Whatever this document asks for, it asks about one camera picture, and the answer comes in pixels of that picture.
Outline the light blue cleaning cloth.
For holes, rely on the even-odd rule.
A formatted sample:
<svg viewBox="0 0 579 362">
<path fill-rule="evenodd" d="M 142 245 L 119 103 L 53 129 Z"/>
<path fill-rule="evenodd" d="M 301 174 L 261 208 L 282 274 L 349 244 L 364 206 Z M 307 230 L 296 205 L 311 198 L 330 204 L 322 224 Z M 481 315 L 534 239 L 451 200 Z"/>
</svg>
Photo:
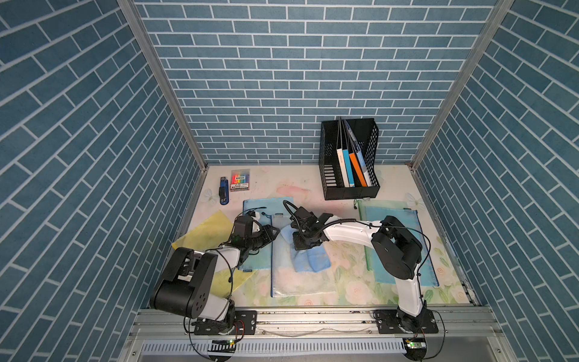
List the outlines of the light blue cleaning cloth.
<svg viewBox="0 0 579 362">
<path fill-rule="evenodd" d="M 295 249 L 293 234 L 296 230 L 285 226 L 280 231 L 281 236 L 289 244 L 290 258 L 296 272 L 322 272 L 331 267 L 330 258 L 324 246 L 308 250 Z"/>
</svg>

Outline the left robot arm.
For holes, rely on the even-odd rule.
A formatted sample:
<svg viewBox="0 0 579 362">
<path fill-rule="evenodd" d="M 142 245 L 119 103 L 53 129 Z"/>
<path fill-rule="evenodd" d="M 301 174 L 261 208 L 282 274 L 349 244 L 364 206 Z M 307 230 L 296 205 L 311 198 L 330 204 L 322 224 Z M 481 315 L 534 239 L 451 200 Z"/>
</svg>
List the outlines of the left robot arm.
<svg viewBox="0 0 579 362">
<path fill-rule="evenodd" d="M 279 228 L 263 225 L 251 214 L 241 214 L 220 246 L 207 251 L 177 248 L 152 292 L 150 307 L 190 321 L 232 328 L 235 303 L 230 297 L 221 298 L 210 292 L 214 275 L 226 270 L 232 277 L 234 269 L 252 252 L 270 245 L 279 234 Z"/>
</svg>

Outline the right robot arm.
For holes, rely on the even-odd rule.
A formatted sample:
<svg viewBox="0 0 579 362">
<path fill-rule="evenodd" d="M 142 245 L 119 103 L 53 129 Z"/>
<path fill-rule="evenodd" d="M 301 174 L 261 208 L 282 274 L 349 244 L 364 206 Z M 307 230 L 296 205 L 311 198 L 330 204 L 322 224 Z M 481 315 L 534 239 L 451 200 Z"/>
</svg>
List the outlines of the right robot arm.
<svg viewBox="0 0 579 362">
<path fill-rule="evenodd" d="M 296 250 L 309 250 L 326 241 L 344 241 L 374 250 L 383 269 L 394 277 L 398 290 L 398 318 L 416 322 L 425 313 L 419 285 L 422 243 L 396 217 L 382 221 L 360 221 L 333 214 L 319 217 L 292 203 L 284 204 L 295 229 Z"/>
</svg>

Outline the clear grey document bag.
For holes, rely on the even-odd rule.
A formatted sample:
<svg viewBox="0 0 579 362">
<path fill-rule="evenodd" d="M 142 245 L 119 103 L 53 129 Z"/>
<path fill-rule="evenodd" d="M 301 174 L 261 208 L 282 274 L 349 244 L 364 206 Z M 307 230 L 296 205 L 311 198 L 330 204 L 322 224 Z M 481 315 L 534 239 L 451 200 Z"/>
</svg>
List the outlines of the clear grey document bag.
<svg viewBox="0 0 579 362">
<path fill-rule="evenodd" d="M 273 241 L 271 259 L 271 295 L 293 297 L 329 294 L 336 290 L 330 268 L 321 272 L 296 272 L 290 258 L 289 244 L 281 236 Z"/>
</svg>

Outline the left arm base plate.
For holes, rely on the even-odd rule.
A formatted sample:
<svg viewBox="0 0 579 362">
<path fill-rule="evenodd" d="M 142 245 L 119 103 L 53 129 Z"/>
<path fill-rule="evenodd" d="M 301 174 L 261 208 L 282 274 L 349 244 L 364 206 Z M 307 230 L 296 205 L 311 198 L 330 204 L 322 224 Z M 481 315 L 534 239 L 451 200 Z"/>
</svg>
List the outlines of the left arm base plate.
<svg viewBox="0 0 579 362">
<path fill-rule="evenodd" d="M 258 312 L 256 310 L 236 310 L 227 312 L 222 321 L 200 319 L 191 326 L 196 336 L 254 335 Z"/>
</svg>

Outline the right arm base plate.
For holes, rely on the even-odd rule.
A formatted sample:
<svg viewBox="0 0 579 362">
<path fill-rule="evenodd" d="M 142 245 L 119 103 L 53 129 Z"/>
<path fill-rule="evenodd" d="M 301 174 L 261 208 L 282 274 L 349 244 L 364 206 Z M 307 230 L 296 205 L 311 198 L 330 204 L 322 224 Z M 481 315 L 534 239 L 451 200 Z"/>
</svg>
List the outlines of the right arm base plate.
<svg viewBox="0 0 579 362">
<path fill-rule="evenodd" d="M 399 309 L 379 309 L 371 313 L 380 334 L 437 334 L 439 327 L 430 309 L 411 316 Z"/>
</svg>

